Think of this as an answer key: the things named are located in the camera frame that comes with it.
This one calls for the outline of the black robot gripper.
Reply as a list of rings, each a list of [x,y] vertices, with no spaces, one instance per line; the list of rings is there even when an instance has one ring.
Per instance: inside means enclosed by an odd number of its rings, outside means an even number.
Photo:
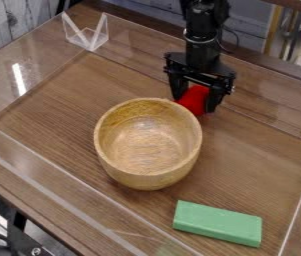
[[[167,52],[165,54],[163,72],[169,76],[173,98],[179,100],[189,88],[189,81],[209,87],[205,100],[205,112],[213,113],[221,104],[225,95],[231,94],[235,71],[215,59],[203,68],[193,67],[186,63],[186,54]]]

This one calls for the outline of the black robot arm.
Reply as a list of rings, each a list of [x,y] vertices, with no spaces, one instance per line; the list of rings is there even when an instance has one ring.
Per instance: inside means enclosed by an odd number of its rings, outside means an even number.
[[[166,52],[167,74],[174,101],[201,116],[214,113],[234,90],[235,71],[221,61],[221,39],[229,18],[227,0],[179,0],[185,51]]]

